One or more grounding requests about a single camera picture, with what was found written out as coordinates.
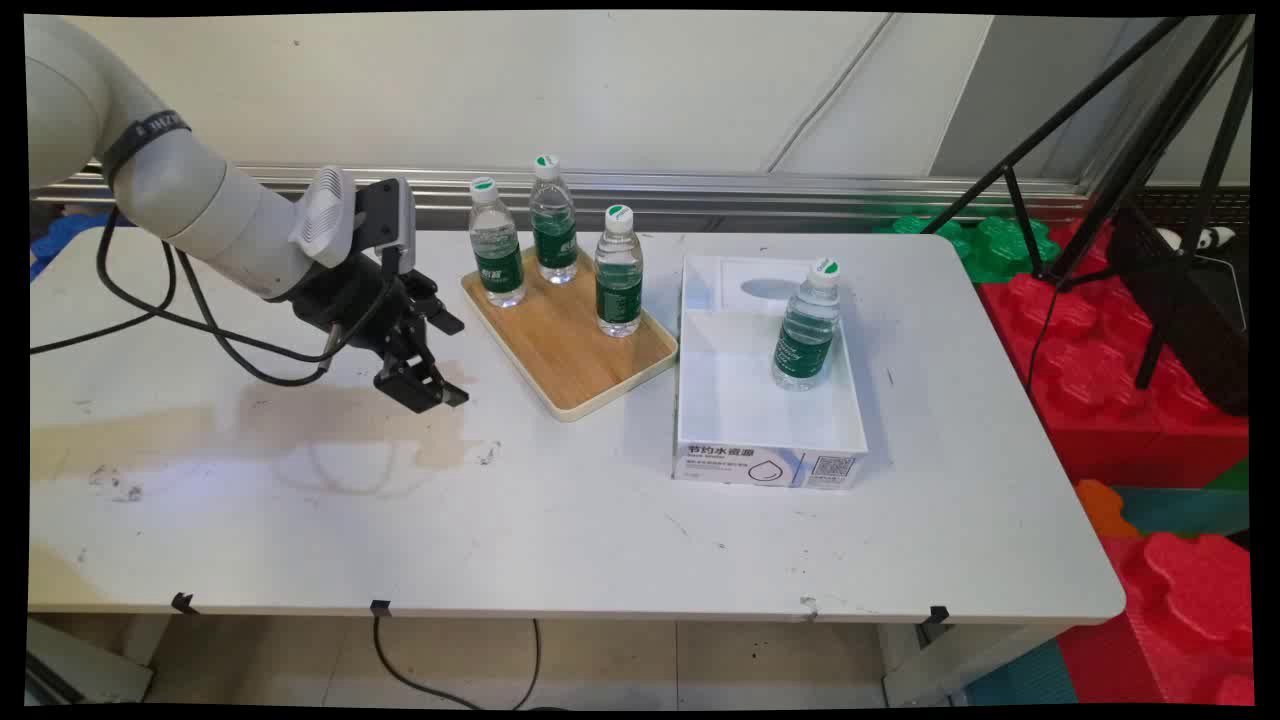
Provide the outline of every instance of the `tiled floor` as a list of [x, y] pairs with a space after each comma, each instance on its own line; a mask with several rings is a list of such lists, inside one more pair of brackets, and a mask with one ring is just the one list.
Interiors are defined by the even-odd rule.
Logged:
[[[527, 707], [740, 710], [882, 707], [873, 625], [547, 620]], [[383, 620], [411, 679], [511, 707], [534, 667], [525, 620]], [[147, 702], [454, 707], [408, 688], [364, 618], [178, 616]]]

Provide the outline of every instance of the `water bottle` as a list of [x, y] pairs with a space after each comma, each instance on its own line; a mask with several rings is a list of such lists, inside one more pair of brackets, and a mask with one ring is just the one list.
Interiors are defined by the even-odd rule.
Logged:
[[627, 337], [640, 327], [644, 256], [634, 224], [631, 208], [611, 206], [604, 211], [604, 234], [595, 246], [596, 324], [612, 337]]
[[840, 264], [823, 258], [809, 268], [809, 277], [787, 302], [773, 351], [773, 382], [782, 389], [806, 391], [818, 384], [840, 322], [838, 279]]
[[534, 225], [538, 272], [552, 284], [564, 284], [577, 274], [573, 197], [559, 176], [559, 158], [540, 155], [534, 161], [534, 176], [529, 215]]
[[512, 307], [525, 299], [525, 265], [516, 238], [516, 220], [498, 197], [493, 178], [471, 181], [471, 250], [489, 302]]

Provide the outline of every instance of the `blue object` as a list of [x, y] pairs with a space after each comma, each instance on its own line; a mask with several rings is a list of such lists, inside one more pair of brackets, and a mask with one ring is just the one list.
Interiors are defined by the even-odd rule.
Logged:
[[1124, 519], [1143, 533], [1230, 536], [1249, 528], [1249, 493], [1228, 489], [1114, 486]]
[[1071, 705], [1079, 702], [1057, 641], [1048, 641], [969, 684], [972, 705]]
[[67, 247], [72, 238], [77, 234], [90, 229], [100, 228], [106, 224], [106, 213], [101, 215], [67, 215], [65, 218], [58, 218], [49, 225], [49, 234], [31, 243], [31, 254], [36, 256], [35, 264], [31, 265], [31, 281], [36, 279], [54, 258]]

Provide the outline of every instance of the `cardboard box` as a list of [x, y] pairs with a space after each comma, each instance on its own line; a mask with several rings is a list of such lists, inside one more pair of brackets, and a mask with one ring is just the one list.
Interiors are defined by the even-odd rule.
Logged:
[[818, 387], [788, 392], [772, 375], [787, 300], [810, 264], [685, 258], [673, 477], [818, 489], [852, 484], [867, 436], [845, 328], [837, 327]]

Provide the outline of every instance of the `power cord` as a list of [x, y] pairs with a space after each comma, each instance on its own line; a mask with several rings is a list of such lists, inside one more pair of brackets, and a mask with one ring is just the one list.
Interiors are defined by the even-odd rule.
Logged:
[[[385, 667], [387, 671], [390, 673], [393, 678], [396, 678], [397, 680], [404, 683], [406, 685], [408, 685], [408, 687], [411, 687], [411, 688], [413, 688], [416, 691], [424, 692], [424, 693], [430, 694], [430, 696], [435, 696], [435, 697], [442, 698], [442, 700], [447, 700], [449, 702], [456, 702], [456, 703], [466, 707], [467, 710], [484, 710], [479, 705], [476, 705], [474, 702], [470, 702], [467, 700], [463, 700], [463, 698], [461, 698], [461, 697], [458, 697], [458, 696], [456, 696], [453, 693], [448, 693], [448, 692], [444, 692], [444, 691], [438, 691], [435, 688], [429, 688], [426, 685], [415, 683], [413, 680], [410, 680], [408, 678], [406, 678], [399, 670], [396, 669], [394, 665], [390, 664], [389, 660], [387, 660], [387, 653], [383, 652], [383, 639], [381, 639], [380, 628], [381, 628], [381, 616], [375, 616], [374, 618], [374, 650], [378, 651], [378, 660], [380, 660], [383, 662], [383, 667]], [[516, 706], [512, 707], [511, 710], [513, 710], [513, 711], [515, 710], [520, 710], [521, 707], [525, 706], [526, 702], [529, 702], [529, 696], [534, 694], [534, 687], [538, 684], [538, 673], [541, 670], [541, 666], [543, 666], [543, 633], [541, 633], [541, 629], [538, 625], [538, 620], [534, 620], [534, 676], [532, 676], [532, 679], [529, 680], [529, 689], [525, 691], [525, 697], [520, 698], [520, 702], [517, 702]], [[541, 706], [541, 707], [530, 707], [530, 710], [564, 710], [564, 708], [563, 707]]]
[[[200, 288], [200, 281], [196, 278], [196, 270], [191, 268], [191, 260], [187, 259], [187, 254], [182, 250], [178, 251], [178, 261], [182, 263], [182, 272], [187, 275], [187, 283], [191, 284], [191, 293], [196, 296], [196, 305], [200, 306], [200, 314], [204, 315], [205, 323], [207, 323], [211, 328], [218, 328], [218, 322], [214, 320], [214, 314], [209, 310], [209, 302], [205, 301], [205, 292]], [[329, 370], [325, 365], [320, 365], [315, 369], [315, 372], [305, 378], [276, 378], [255, 368], [248, 360], [244, 359], [243, 355], [232, 347], [232, 343], [228, 342], [227, 338], [215, 334], [214, 340], [218, 341], [218, 345], [227, 352], [227, 355], [229, 355], [237, 365], [244, 368], [248, 374], [274, 386], [301, 387], [319, 380], [320, 377]]]
[[1048, 332], [1048, 322], [1053, 316], [1053, 306], [1057, 305], [1057, 293], [1061, 292], [1062, 283], [1053, 286], [1053, 297], [1048, 301], [1048, 313], [1044, 313], [1044, 325], [1041, 327], [1041, 334], [1036, 338], [1036, 345], [1032, 346], [1032, 360], [1027, 366], [1027, 392], [1032, 392], [1032, 373], [1036, 372], [1036, 355], [1039, 352], [1039, 343], [1044, 341], [1044, 333]]
[[[173, 302], [174, 292], [178, 290], [178, 273], [174, 270], [173, 266], [173, 250], [169, 249], [169, 243], [161, 240], [160, 247], [164, 250], [165, 264], [169, 265], [169, 290], [165, 292], [164, 300], [161, 300], [160, 305], [157, 305], [156, 307], [160, 310], [165, 310]], [[127, 328], [132, 328], [133, 325], [145, 323], [146, 320], [150, 320], [151, 318], [155, 316], [156, 314], [148, 310], [143, 315], [138, 315], [137, 318], [125, 320], [123, 323], [116, 323], [114, 325], [102, 328], [100, 331], [93, 331], [91, 333], [69, 337], [67, 340], [60, 340], [58, 342], [50, 342], [47, 345], [37, 345], [36, 347], [31, 348], [31, 354], [40, 355], [41, 352], [49, 352], [51, 350], [61, 350], [64, 347], [70, 347], [73, 345], [79, 345], [82, 342], [88, 342], [91, 340], [97, 340], [100, 337], [109, 336], [111, 333], [120, 332]]]
[[200, 332], [206, 332], [215, 337], [220, 337], [223, 340], [233, 340], [236, 342], [242, 342], [244, 345], [257, 347], [259, 350], [275, 352], [276, 355], [283, 355], [284, 357], [289, 357], [291, 360], [297, 360], [300, 363], [324, 363], [325, 360], [337, 355], [338, 351], [346, 347], [347, 343], [353, 337], [356, 337], [356, 334], [365, 327], [365, 324], [367, 324], [369, 320], [372, 319], [374, 314], [378, 313], [379, 307], [381, 307], [383, 302], [387, 300], [387, 296], [389, 296], [392, 290], [396, 287], [392, 281], [394, 279], [397, 264], [388, 261], [388, 258], [396, 256], [393, 249], [392, 251], [383, 254], [383, 288], [378, 292], [378, 296], [374, 299], [374, 302], [369, 306], [369, 309], [365, 310], [365, 314], [361, 315], [358, 320], [356, 320], [356, 323], [351, 327], [351, 329], [348, 329], [342, 336], [342, 338], [338, 340], [338, 342], [333, 346], [333, 348], [326, 350], [320, 355], [303, 355], [301, 352], [294, 352], [287, 347], [280, 347], [278, 345], [264, 342], [261, 340], [224, 331], [218, 327], [211, 327], [206, 323], [192, 320], [191, 318], [186, 318], [183, 315], [169, 313], [168, 310], [161, 310], [160, 307], [148, 305], [142, 300], [138, 300], [137, 297], [129, 295], [123, 288], [120, 288], [120, 286], [115, 284], [115, 282], [111, 279], [111, 275], [106, 272], [106, 256], [111, 247], [111, 237], [115, 233], [115, 220], [118, 215], [119, 215], [119, 209], [113, 208], [111, 217], [108, 218], [106, 228], [102, 232], [102, 240], [97, 246], [97, 277], [100, 281], [102, 281], [102, 284], [105, 284], [106, 288], [111, 291], [111, 293], [114, 293], [120, 300], [128, 302], [129, 305], [133, 305], [134, 307], [146, 310], [148, 313], [154, 313], [155, 315], [178, 323], [179, 325], [184, 325]]

